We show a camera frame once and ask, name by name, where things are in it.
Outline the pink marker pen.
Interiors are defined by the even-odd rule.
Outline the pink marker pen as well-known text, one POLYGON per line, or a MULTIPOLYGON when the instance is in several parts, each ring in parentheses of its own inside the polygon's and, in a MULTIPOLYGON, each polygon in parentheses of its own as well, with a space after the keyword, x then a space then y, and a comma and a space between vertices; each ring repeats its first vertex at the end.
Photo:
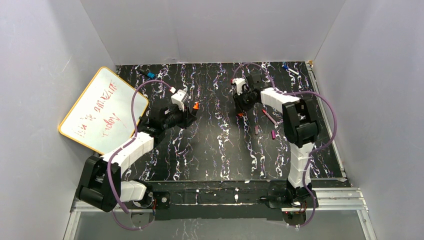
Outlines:
POLYGON ((277 121, 265 110, 262 109, 263 114, 273 123, 273 125, 277 125, 277 121))

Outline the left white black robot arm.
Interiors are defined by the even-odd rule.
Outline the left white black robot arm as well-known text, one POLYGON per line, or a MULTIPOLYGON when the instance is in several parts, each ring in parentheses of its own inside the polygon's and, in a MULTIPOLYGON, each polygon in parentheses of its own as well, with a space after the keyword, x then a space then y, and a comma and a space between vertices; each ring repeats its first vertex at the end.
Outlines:
POLYGON ((127 211, 126 202, 144 201, 151 187, 141 180, 122 181, 122 174, 143 155, 156 148, 175 126, 187 129, 197 120, 200 104, 193 107, 176 103, 161 108, 156 115, 140 118, 133 137, 101 156, 90 156, 84 164, 75 196, 106 213, 116 206, 127 211))

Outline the orange black marker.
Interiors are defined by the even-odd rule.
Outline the orange black marker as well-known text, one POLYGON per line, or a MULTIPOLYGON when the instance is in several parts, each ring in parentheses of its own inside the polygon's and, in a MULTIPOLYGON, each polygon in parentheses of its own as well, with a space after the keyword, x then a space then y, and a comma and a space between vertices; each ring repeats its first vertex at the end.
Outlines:
POLYGON ((200 108, 200 103, 199 102, 195 102, 193 109, 194 110, 199 110, 200 108))

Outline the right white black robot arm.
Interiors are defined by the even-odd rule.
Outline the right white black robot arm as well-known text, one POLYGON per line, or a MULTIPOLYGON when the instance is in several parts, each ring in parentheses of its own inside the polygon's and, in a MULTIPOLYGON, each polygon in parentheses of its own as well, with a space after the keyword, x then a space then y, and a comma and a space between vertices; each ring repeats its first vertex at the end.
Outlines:
POLYGON ((283 133, 290 144, 290 170, 284 193, 267 200, 288 205, 305 201, 312 194, 310 156, 321 131, 313 99, 285 94, 264 82, 260 75, 234 78, 231 85, 235 87, 232 97, 236 113, 243 114, 255 104, 263 104, 282 114, 283 133))

